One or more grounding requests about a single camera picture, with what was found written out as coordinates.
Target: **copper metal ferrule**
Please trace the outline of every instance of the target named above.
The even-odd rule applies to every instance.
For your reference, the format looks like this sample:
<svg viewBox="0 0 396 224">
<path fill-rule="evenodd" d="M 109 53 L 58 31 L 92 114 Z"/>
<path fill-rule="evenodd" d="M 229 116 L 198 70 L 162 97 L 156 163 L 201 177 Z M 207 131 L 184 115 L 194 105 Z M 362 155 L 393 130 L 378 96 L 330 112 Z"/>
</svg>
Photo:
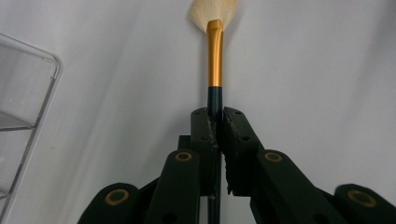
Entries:
<svg viewBox="0 0 396 224">
<path fill-rule="evenodd" d="M 222 74 L 222 39 L 223 25 L 221 20 L 210 21 L 206 26 L 207 52 L 209 65 L 209 87 L 221 87 Z"/>
</svg>

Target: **paintbrush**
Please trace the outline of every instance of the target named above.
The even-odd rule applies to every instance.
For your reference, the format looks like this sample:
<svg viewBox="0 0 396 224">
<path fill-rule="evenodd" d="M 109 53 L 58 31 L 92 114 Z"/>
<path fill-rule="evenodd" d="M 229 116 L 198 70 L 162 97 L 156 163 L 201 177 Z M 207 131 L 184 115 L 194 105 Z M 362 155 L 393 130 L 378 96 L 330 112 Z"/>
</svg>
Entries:
<svg viewBox="0 0 396 224">
<path fill-rule="evenodd" d="M 216 136 L 222 123 L 222 41 L 223 32 L 235 13 L 237 0 L 195 0 L 190 9 L 194 23 L 207 34 L 207 113 Z M 219 223 L 221 152 L 217 155 L 215 194 L 208 197 L 208 223 Z"/>
</svg>

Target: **brush bristles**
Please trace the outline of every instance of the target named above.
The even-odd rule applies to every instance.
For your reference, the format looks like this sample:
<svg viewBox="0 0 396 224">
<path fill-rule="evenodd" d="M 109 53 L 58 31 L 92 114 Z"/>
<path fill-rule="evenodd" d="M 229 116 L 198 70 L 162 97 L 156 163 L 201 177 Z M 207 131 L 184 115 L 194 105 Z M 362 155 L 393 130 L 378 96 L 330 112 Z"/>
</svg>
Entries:
<svg viewBox="0 0 396 224">
<path fill-rule="evenodd" d="M 235 13 L 237 0 L 195 0 L 190 8 L 192 21 L 206 33 L 209 21 L 221 20 L 225 30 Z"/>
</svg>

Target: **white bristles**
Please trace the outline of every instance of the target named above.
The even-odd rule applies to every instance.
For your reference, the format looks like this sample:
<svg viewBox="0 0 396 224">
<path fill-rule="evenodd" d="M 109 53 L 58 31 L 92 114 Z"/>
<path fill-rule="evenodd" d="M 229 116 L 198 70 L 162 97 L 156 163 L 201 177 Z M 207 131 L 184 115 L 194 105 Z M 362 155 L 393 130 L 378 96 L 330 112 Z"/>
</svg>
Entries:
<svg viewBox="0 0 396 224">
<path fill-rule="evenodd" d="M 195 0 L 190 8 L 192 21 L 206 33 L 209 21 L 221 20 L 225 30 L 235 13 L 237 0 Z"/>
</svg>

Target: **gold ferrule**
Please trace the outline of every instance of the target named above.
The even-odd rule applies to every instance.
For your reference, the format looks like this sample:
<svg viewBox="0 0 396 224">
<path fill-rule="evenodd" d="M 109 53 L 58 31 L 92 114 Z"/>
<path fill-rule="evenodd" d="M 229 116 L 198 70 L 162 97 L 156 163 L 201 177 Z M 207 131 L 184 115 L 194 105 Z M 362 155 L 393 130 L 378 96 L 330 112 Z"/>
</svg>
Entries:
<svg viewBox="0 0 396 224">
<path fill-rule="evenodd" d="M 221 20 L 208 22 L 206 33 L 208 46 L 207 52 L 209 56 L 209 87 L 221 87 L 223 38 L 223 25 Z"/>
</svg>

